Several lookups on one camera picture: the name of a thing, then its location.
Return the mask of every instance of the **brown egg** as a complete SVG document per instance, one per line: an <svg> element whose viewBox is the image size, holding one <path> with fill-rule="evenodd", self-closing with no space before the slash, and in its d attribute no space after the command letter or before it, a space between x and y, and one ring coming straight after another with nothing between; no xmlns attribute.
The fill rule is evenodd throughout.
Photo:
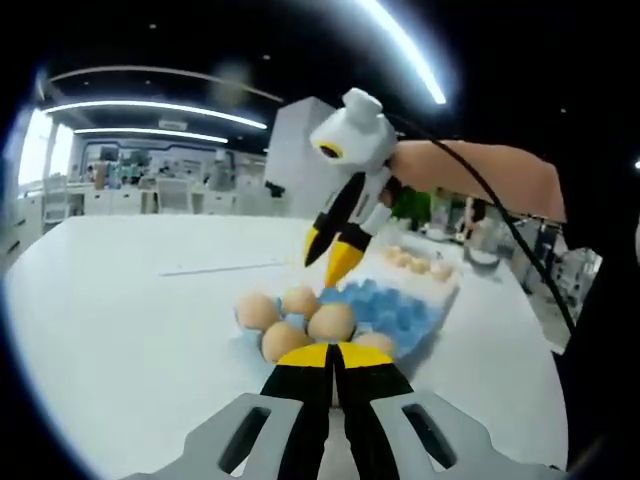
<svg viewBox="0 0 640 480"><path fill-rule="evenodd" d="M408 253L400 253L395 258L396 267L404 268L411 263L413 257Z"/></svg>
<svg viewBox="0 0 640 480"><path fill-rule="evenodd" d="M242 297L236 306L236 314L240 325L262 332L280 320L280 313L275 302L259 292Z"/></svg>
<svg viewBox="0 0 640 480"><path fill-rule="evenodd" d="M349 305L329 303L320 307L311 317L307 333L318 340L348 340L354 327L355 320Z"/></svg>
<svg viewBox="0 0 640 480"><path fill-rule="evenodd" d="M262 355L269 362L276 363L283 355L310 343L311 339L299 328L287 322L277 322L262 337Z"/></svg>
<svg viewBox="0 0 640 480"><path fill-rule="evenodd" d="M439 282L446 282L453 273L453 267L451 265L439 265L438 268L431 269L431 275Z"/></svg>
<svg viewBox="0 0 640 480"><path fill-rule="evenodd" d="M414 258L409 264L409 270L413 273L426 273L431 268L431 262L426 258Z"/></svg>
<svg viewBox="0 0 640 480"><path fill-rule="evenodd" d="M361 347L377 348L382 353L389 355L390 357L393 357L393 354L396 351L396 345L393 343L393 340L385 334L378 332L363 333L357 337L353 343L360 345Z"/></svg>
<svg viewBox="0 0 640 480"><path fill-rule="evenodd" d="M318 299L310 287L300 286L290 288L282 296L282 312L300 313L305 320L309 320L318 310Z"/></svg>
<svg viewBox="0 0 640 480"><path fill-rule="evenodd" d="M384 257L390 262L393 262L395 258L401 253L402 253L402 249L397 245L394 245L392 247L386 248L386 250L384 251Z"/></svg>

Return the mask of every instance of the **gray plastic part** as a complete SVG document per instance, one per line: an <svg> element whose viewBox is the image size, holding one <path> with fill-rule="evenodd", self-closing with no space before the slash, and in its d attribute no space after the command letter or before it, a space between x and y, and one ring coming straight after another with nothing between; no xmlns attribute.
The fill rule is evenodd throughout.
<svg viewBox="0 0 640 480"><path fill-rule="evenodd" d="M242 473L247 480L278 478L282 454L302 402L245 393L187 435L182 455L155 473L138 473L125 480L227 480L223 455L231 450L251 451ZM244 435L247 419L258 413L266 422L251 447L251 435Z"/></svg>
<svg viewBox="0 0 640 480"><path fill-rule="evenodd" d="M413 392L371 402L391 446L400 480L551 480L566 473L526 465L493 448L487 429L430 392ZM436 472L405 411L419 413L438 443L448 445L453 466Z"/></svg>
<svg viewBox="0 0 640 480"><path fill-rule="evenodd" d="M391 446L400 480L553 480L566 474L543 465L525 465L497 452L489 432L473 418L430 392L414 392L371 402ZM155 473L123 480L228 480L221 464L232 466L251 452L242 474L246 480L276 480L282 455L302 403L244 394L187 435L180 458ZM436 472L405 411L419 413L434 431L453 466ZM253 448L247 428L252 414L263 418ZM236 458L229 461L229 451Z"/></svg>

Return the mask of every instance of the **blue egg carton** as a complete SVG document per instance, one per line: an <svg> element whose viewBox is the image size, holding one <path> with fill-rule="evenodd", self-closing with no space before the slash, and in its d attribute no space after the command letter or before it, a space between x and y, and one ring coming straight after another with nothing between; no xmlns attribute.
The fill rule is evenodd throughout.
<svg viewBox="0 0 640 480"><path fill-rule="evenodd" d="M283 314L282 300L274 298L280 318L306 331L307 321L301 314ZM347 283L342 290L325 288L318 301L321 305L343 303L351 307L356 327L351 338L366 332L387 335L396 345L394 360L413 352L435 332L444 315L442 308L429 306L423 300L402 293L395 288L379 285L374 280ZM242 334L261 351L263 332L242 327Z"/></svg>

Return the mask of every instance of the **white pillar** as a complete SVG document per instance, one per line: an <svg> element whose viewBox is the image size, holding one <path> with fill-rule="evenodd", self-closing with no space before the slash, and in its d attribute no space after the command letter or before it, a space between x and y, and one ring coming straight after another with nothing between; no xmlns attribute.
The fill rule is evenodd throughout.
<svg viewBox="0 0 640 480"><path fill-rule="evenodd" d="M314 97L278 111L264 179L286 189L292 216L315 218L340 182L339 172L313 151L309 141L313 129L334 111Z"/></svg>

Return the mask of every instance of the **black cable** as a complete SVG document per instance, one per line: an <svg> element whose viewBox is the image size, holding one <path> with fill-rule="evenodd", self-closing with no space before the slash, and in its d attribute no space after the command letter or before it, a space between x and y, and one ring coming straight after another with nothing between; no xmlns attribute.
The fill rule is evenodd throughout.
<svg viewBox="0 0 640 480"><path fill-rule="evenodd" d="M491 199L495 207L498 209L498 212L500 212L500 215L502 216L505 223L507 224L507 227L509 227L509 231L513 235L513 238L515 239L516 243L522 249L524 254L527 256L527 258L529 259L533 267L538 271L538 273L540 274L540 277L542 277L542 280L544 280L544 282L549 287L549 290L551 290L551 295L553 295L553 299L556 301L556 304L558 305L558 308L562 313L562 318L564 320L564 323L567 325L567 328L569 329L569 333L573 334L576 327L573 324L571 313L569 313L567 304L562 298L562 295L560 294L560 290L558 290L558 286L556 285L556 282L553 281L553 278L551 278L551 275L549 274L549 272L547 272L546 268L544 268L544 266L542 265L542 262L540 262L536 258L536 256L533 254L533 252L527 245L527 243L524 241L524 238L522 238L522 235L513 224L513 221L510 218L509 212L504 207L504 205L502 204L502 202L500 201L496 193L493 191L493 189L489 186L487 181L482 177L482 175L480 175L480 173L478 173L478 171L473 166L471 166L471 164L467 162L464 159L464 157L462 157L462 155L455 152L453 149L451 149L449 146L442 143L433 135L430 135L429 133L425 132L423 129L417 127L416 125L413 125L411 122L409 122L408 120L405 120L402 117L399 117L397 115L389 115L389 116L392 116L394 118L397 118L403 121L407 125L411 126L413 129L415 129L417 132L419 132L427 140L429 140L434 145L436 145L438 148L447 152L452 158L454 158L458 163L460 163L460 165L462 165L471 174L471 176L476 180L476 182L478 182L478 184L483 188L483 190L487 193L487 195L489 195L489 198Z"/></svg>

